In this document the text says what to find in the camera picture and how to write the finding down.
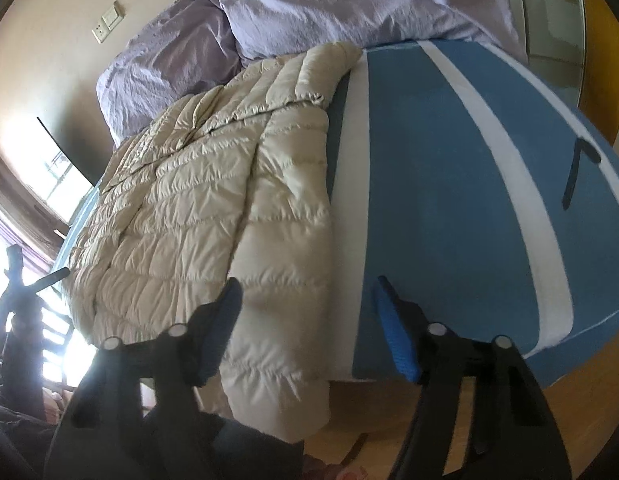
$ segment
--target purple pillow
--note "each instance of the purple pillow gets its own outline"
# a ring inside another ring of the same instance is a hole
[[[183,95],[224,84],[240,70],[218,0],[176,0],[116,56],[96,93],[119,146]]]
[[[509,0],[220,0],[247,59],[330,41],[361,47],[404,40],[492,43],[526,61]]]

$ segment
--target bed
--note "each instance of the bed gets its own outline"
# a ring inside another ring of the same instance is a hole
[[[394,122],[379,123],[378,110],[391,110]],[[403,297],[463,336],[512,336],[547,388],[579,474],[619,421],[619,160],[585,118],[512,57],[476,43],[369,49],[341,81],[328,115],[326,188],[338,242],[326,345],[329,378],[338,382],[332,420],[308,439],[308,452],[339,462],[359,433],[371,433],[358,462],[378,478],[398,452],[416,390],[397,380],[368,298],[371,280],[387,274]],[[504,147],[489,136],[498,125],[501,140],[510,139]],[[578,137],[603,162],[582,156],[565,208]],[[395,146],[404,149],[387,151]],[[512,184],[522,174],[531,187]],[[387,192],[396,180],[413,196]],[[77,215],[59,266],[97,193]],[[525,227],[525,209],[538,212],[539,204],[544,221]],[[343,382],[352,380],[379,382]],[[462,443],[460,431],[450,470]]]

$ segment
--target electrical outlet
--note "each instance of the electrical outlet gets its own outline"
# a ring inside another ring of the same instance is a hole
[[[92,33],[94,34],[94,37],[96,38],[98,43],[102,43],[103,41],[105,41],[105,38],[109,36],[110,30],[109,27],[107,27],[104,19],[101,18],[100,20],[98,20],[98,24],[92,29]]]

